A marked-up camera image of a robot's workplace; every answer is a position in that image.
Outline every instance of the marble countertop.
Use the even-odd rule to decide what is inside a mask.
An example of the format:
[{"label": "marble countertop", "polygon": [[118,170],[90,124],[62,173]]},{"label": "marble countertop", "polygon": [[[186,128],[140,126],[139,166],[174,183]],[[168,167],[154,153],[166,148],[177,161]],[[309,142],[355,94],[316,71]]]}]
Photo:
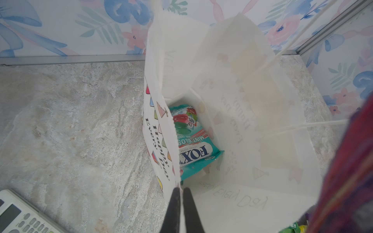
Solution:
[{"label": "marble countertop", "polygon": [[[331,114],[300,56],[282,56],[307,122]],[[141,131],[144,62],[0,67],[0,189],[69,232],[158,232],[167,209]],[[309,128],[322,169],[330,126]]]}]

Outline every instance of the fox's candy bag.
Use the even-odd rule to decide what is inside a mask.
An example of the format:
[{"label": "fox's candy bag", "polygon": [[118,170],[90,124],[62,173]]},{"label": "fox's candy bag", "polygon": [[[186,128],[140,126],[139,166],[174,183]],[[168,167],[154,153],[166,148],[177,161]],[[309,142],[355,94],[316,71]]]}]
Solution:
[{"label": "fox's candy bag", "polygon": [[223,151],[212,143],[192,106],[171,107],[170,112],[178,136],[180,174],[184,180],[213,162]]}]

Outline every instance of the display screen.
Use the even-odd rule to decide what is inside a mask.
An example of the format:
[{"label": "display screen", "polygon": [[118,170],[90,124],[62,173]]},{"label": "display screen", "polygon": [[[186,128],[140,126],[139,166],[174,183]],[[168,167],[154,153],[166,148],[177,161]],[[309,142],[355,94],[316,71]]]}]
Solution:
[{"label": "display screen", "polygon": [[0,216],[0,233],[5,230],[7,226],[21,213],[15,205],[9,206],[6,211]]}]

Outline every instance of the paper bag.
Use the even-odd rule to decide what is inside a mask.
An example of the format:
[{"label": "paper bag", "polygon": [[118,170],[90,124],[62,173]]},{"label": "paper bag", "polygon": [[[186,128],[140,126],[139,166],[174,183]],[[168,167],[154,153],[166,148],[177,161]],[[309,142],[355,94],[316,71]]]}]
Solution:
[{"label": "paper bag", "polygon": [[297,129],[304,112],[273,57],[242,14],[213,27],[155,14],[145,61],[144,138],[167,202],[182,172],[167,106],[194,106],[225,151],[182,186],[191,188],[206,232],[278,232],[316,202],[322,182],[316,154],[307,130]]}]

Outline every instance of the floral wallpaper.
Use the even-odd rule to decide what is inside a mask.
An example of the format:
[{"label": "floral wallpaper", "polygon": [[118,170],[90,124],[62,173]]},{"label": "floral wallpaper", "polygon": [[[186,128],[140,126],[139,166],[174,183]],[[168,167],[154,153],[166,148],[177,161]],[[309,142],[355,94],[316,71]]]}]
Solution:
[{"label": "floral wallpaper", "polygon": [[373,3],[302,59],[334,119],[358,111],[373,92]]},{"label": "floral wallpaper", "polygon": [[[331,0],[162,0],[164,10],[213,26],[243,13],[281,50]],[[355,0],[338,0],[299,47]],[[149,0],[1,0],[0,57],[145,54]]]}]

